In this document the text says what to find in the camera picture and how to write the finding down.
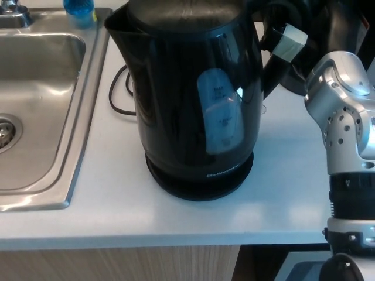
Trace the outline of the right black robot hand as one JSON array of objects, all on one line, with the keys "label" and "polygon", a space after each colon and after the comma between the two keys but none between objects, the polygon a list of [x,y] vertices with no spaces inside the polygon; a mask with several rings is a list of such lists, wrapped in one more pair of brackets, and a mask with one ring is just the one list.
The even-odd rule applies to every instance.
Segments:
[{"label": "right black robot hand", "polygon": [[274,35],[289,23],[308,40],[292,65],[308,72],[326,53],[357,53],[366,1],[265,1],[261,10],[265,31]]}]

